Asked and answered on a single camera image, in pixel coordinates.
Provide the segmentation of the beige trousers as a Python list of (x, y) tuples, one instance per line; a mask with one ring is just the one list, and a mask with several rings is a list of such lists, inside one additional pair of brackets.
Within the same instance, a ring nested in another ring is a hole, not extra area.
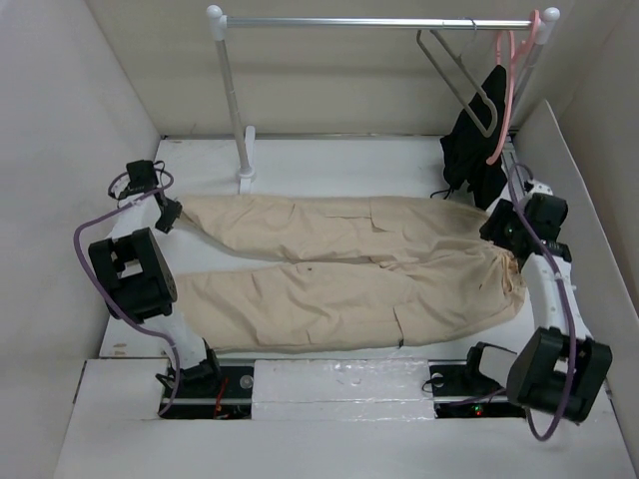
[(264, 262), (177, 277), (179, 311), (219, 351), (424, 346), (505, 323), (526, 298), (514, 256), (479, 235), (486, 213), (456, 202), (190, 196), (183, 215)]

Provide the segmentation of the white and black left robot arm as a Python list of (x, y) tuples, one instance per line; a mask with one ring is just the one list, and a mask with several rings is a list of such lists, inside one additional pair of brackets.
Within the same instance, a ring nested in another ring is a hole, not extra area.
[(165, 190), (173, 182), (160, 162), (139, 160), (126, 165), (120, 176), (127, 180), (120, 191), (115, 184), (108, 189), (119, 207), (111, 218), (146, 200), (155, 201), (159, 218), (119, 238), (95, 241), (82, 254), (79, 227), (74, 247), (82, 266), (98, 291), (105, 297), (110, 314), (137, 331), (163, 340), (173, 364), (158, 381), (176, 396), (211, 397), (223, 385), (223, 372), (215, 353), (196, 336), (174, 310), (178, 299), (177, 283), (169, 269), (155, 234), (168, 234), (182, 212), (182, 205), (168, 198)]

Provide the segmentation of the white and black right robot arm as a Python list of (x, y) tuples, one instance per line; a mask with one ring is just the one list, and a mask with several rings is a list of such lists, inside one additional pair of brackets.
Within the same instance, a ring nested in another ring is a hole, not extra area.
[(489, 399), (498, 394), (555, 420), (583, 422), (612, 364), (611, 348), (593, 339), (579, 314), (571, 281), (572, 254), (559, 241), (565, 200), (529, 192), (495, 201), (483, 239), (513, 253), (527, 284), (534, 331), (519, 352), (480, 341), (467, 354), (461, 380)]

